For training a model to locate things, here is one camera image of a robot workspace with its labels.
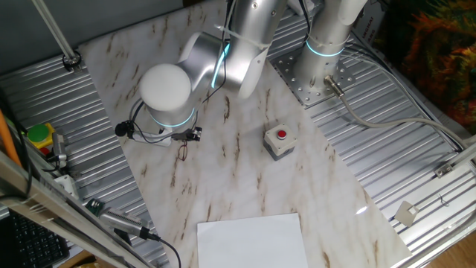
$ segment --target white marble table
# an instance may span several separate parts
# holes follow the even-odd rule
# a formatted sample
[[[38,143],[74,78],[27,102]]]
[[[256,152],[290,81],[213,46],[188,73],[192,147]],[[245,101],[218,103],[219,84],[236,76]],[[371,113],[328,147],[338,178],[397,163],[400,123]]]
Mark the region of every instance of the white marble table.
[[[224,7],[206,1],[80,46],[112,124],[128,117],[148,68],[175,63],[196,31],[219,35],[213,24],[222,23]],[[189,143],[184,162],[177,142],[163,148],[120,140],[158,234],[184,267],[198,267],[197,223],[291,212],[300,216],[309,267],[390,267],[410,255],[269,63],[253,95],[236,96],[224,89],[202,107],[202,140]],[[144,130],[157,129],[143,110],[138,117]],[[275,162],[263,133],[279,123],[298,143]],[[172,251],[167,255],[176,267]]]

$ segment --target keyboard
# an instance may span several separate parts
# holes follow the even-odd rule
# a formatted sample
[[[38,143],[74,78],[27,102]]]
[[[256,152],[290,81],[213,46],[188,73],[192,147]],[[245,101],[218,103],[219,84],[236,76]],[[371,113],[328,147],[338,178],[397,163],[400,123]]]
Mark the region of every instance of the keyboard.
[[[69,249],[66,240],[57,234],[49,231],[20,214],[10,211],[10,216],[3,219],[0,232],[13,240],[0,242],[4,246],[10,245],[11,253],[5,258],[15,258],[15,266],[23,268],[43,268],[49,267],[58,261],[69,256]]]

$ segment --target gray cable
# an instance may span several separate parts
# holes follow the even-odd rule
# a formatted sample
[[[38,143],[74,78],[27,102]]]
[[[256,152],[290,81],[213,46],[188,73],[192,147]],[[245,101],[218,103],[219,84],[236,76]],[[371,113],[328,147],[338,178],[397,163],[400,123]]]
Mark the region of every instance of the gray cable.
[[[431,125],[433,127],[436,127],[440,130],[442,130],[444,133],[448,134],[452,139],[454,139],[458,144],[463,149],[467,149],[468,146],[464,143],[464,141],[456,135],[456,133],[452,132],[448,127],[443,126],[442,124],[439,124],[435,121],[426,119],[426,118],[404,118],[404,119],[399,119],[395,121],[389,121],[389,122],[384,122],[384,123],[370,123],[365,121],[364,119],[360,118],[350,107],[349,103],[347,102],[347,99],[344,96],[340,97],[342,103],[345,105],[349,113],[359,122],[360,124],[363,124],[366,127],[372,127],[372,128],[382,128],[382,127],[393,127],[397,124],[402,124],[402,123],[410,123],[410,122],[420,122],[424,124]]]

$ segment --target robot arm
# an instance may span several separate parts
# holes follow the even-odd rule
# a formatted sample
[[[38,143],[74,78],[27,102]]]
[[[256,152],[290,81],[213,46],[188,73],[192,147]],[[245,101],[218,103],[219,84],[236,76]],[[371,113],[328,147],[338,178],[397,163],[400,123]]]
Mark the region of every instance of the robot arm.
[[[352,23],[366,1],[325,1],[295,69],[298,79],[309,81],[310,90],[325,87],[324,78],[334,75]],[[218,27],[230,35],[228,44],[208,33],[195,33],[178,63],[154,66],[141,80],[139,92],[147,111],[166,133],[173,134],[137,133],[134,122],[126,124],[128,121],[122,123],[125,130],[120,133],[128,133],[140,142],[156,141],[154,144],[161,146],[168,146],[172,138],[197,140],[201,132],[196,129],[199,99],[210,86],[217,89],[223,85],[237,91],[238,98],[248,98],[254,91],[286,2],[233,0],[229,5],[231,15],[224,26]]]

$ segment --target emergency stop button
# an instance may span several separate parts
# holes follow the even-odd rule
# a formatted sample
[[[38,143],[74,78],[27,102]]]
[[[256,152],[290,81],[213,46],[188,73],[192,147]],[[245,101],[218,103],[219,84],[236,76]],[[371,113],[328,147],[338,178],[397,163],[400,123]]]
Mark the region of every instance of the emergency stop button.
[[[277,138],[280,139],[280,140],[283,140],[286,138],[286,131],[284,130],[280,130],[277,132]]]

